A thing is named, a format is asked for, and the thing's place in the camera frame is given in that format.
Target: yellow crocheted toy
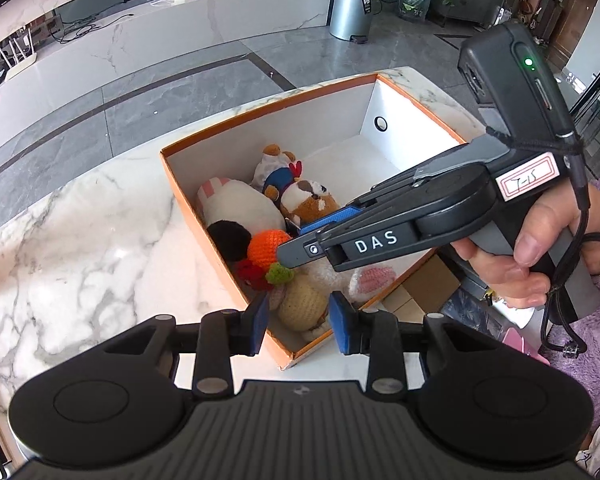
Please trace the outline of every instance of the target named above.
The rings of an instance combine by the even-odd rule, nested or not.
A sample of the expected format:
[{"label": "yellow crocheted toy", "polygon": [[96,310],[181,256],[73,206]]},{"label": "yellow crocheted toy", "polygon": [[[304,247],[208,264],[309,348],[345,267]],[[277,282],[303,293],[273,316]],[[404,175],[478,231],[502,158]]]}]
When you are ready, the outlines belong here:
[{"label": "yellow crocheted toy", "polygon": [[328,302],[329,297],[315,290],[307,275],[297,273],[286,284],[286,294],[278,307],[278,317],[295,332],[310,330],[324,319]]}]

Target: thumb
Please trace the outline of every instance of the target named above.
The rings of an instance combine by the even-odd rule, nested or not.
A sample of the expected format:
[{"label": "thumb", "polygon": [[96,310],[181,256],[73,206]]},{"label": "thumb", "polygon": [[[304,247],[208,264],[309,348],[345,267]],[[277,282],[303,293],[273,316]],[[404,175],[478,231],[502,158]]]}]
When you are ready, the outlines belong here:
[{"label": "thumb", "polygon": [[568,180],[542,194],[526,214],[513,251],[515,261],[524,267],[535,265],[579,215]]}]

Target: human hand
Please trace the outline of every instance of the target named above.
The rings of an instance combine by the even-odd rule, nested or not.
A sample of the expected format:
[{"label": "human hand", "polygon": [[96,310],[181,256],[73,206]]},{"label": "human hand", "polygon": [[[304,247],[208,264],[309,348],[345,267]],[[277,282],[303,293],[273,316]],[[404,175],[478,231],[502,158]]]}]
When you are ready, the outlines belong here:
[{"label": "human hand", "polygon": [[[591,208],[587,233],[600,232],[600,192],[592,185],[589,185],[589,197]],[[541,195],[529,210],[516,239],[513,257],[489,254],[469,238],[452,245],[509,306],[541,306],[546,303],[550,280],[540,272],[529,272],[529,267],[549,250],[562,229],[569,227],[574,233],[579,220],[580,211],[573,189],[565,180]],[[600,242],[584,244],[582,257],[590,274],[600,274]]]}]

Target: gray tile floor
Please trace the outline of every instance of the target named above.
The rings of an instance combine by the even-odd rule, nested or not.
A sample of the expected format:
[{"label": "gray tile floor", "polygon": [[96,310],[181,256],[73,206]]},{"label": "gray tile floor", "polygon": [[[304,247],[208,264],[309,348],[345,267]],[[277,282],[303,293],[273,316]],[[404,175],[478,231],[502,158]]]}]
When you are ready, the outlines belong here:
[{"label": "gray tile floor", "polygon": [[[453,23],[445,28],[407,23],[384,12],[374,17],[365,45],[337,40],[327,27],[305,28],[192,52],[113,81],[0,148],[0,226],[112,156],[191,121],[280,92],[282,78],[305,86],[412,66],[477,114],[456,69],[457,48],[436,34],[470,36],[475,31]],[[459,46],[462,38],[451,41]]]},{"label": "gray tile floor", "polygon": [[113,155],[183,124],[278,92],[280,88],[248,60],[159,86],[106,110]]}]

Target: orange crocheted ball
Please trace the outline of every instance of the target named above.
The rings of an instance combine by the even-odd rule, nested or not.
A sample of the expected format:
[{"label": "orange crocheted ball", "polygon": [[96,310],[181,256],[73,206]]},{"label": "orange crocheted ball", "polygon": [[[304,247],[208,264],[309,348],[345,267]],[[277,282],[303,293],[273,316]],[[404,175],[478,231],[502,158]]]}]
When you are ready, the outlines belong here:
[{"label": "orange crocheted ball", "polygon": [[291,240],[291,236],[280,229],[269,229],[258,233],[249,243],[247,258],[255,265],[269,270],[270,265],[278,260],[276,249],[289,240]]}]

